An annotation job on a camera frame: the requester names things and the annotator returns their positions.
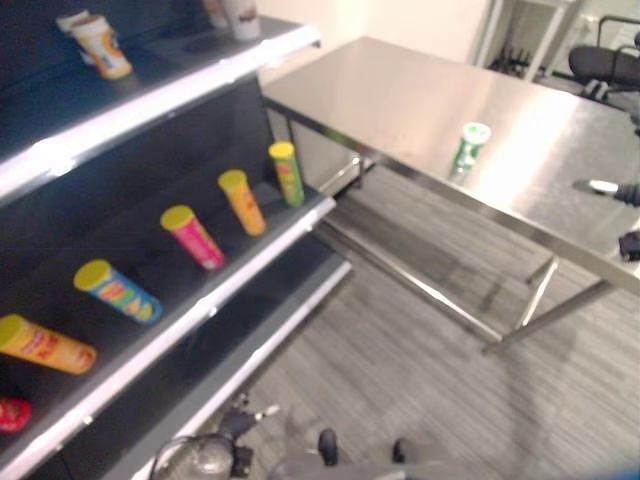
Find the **pink can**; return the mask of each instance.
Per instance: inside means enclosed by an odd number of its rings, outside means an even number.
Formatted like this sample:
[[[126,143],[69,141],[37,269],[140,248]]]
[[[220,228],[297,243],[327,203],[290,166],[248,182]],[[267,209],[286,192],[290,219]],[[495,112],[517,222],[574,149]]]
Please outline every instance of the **pink can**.
[[[166,210],[160,217],[160,224],[205,270],[215,270],[224,264],[224,254],[188,206],[176,205]]]

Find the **yellow lid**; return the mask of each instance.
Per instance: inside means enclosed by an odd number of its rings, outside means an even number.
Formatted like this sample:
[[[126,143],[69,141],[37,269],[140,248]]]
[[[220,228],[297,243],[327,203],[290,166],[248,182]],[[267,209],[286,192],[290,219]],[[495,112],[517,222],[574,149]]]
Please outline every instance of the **yellow lid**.
[[[218,185],[225,192],[247,184],[247,174],[242,170],[227,170],[218,177]]]
[[[269,147],[269,156],[271,158],[289,158],[293,157],[295,152],[296,149],[290,142],[276,142]]]
[[[111,265],[101,258],[85,263],[73,277],[73,285],[83,292],[93,290],[111,276]]]
[[[0,318],[0,348],[16,336],[24,322],[25,319],[15,313]]]
[[[189,223],[196,214],[186,205],[171,207],[160,217],[160,225],[165,230],[178,230]]]

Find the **white furniture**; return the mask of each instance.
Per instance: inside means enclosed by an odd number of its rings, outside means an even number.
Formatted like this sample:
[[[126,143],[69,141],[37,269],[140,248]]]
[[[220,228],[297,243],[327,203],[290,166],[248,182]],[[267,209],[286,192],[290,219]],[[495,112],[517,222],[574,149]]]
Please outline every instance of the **white furniture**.
[[[553,16],[547,25],[547,28],[538,44],[538,48],[536,49],[535,54],[533,55],[533,59],[527,69],[527,73],[524,76],[524,80],[527,82],[531,82],[536,73],[538,72],[538,68],[540,68],[540,64],[549,50],[549,46],[555,37],[560,24],[562,23],[562,19],[567,11],[567,8],[575,1],[575,0],[520,0],[526,3],[536,4],[536,5],[544,5],[547,7],[552,7],[554,9]],[[504,7],[504,0],[495,0],[491,7],[491,11],[489,12],[489,18],[487,20],[487,28],[482,38],[480,50],[478,52],[478,57],[476,58],[476,66],[484,67],[487,60],[487,55],[489,52],[489,47],[491,45],[491,41],[496,33],[496,28],[498,26],[498,20],[500,19],[500,15],[502,14],[502,10]]]

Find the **chair leg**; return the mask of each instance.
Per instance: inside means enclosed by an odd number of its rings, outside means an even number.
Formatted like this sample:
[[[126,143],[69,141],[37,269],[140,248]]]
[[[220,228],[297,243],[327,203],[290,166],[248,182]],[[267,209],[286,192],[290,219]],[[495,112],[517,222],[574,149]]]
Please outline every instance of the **chair leg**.
[[[590,80],[589,83],[587,83],[580,92],[580,96],[585,98],[593,98],[593,92],[598,88],[599,83],[600,82],[598,82],[598,80]]]
[[[600,82],[600,85],[598,85],[598,89],[595,91],[593,99],[597,101],[605,101],[607,99],[608,90],[609,84],[607,82]]]

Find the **blue can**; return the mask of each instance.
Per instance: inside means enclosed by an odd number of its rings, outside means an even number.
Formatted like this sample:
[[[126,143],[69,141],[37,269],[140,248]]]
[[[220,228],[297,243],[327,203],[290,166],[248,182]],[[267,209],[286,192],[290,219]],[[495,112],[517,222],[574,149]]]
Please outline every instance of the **blue can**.
[[[90,293],[138,323],[155,322],[162,305],[103,259],[91,260],[76,272],[73,285]]]

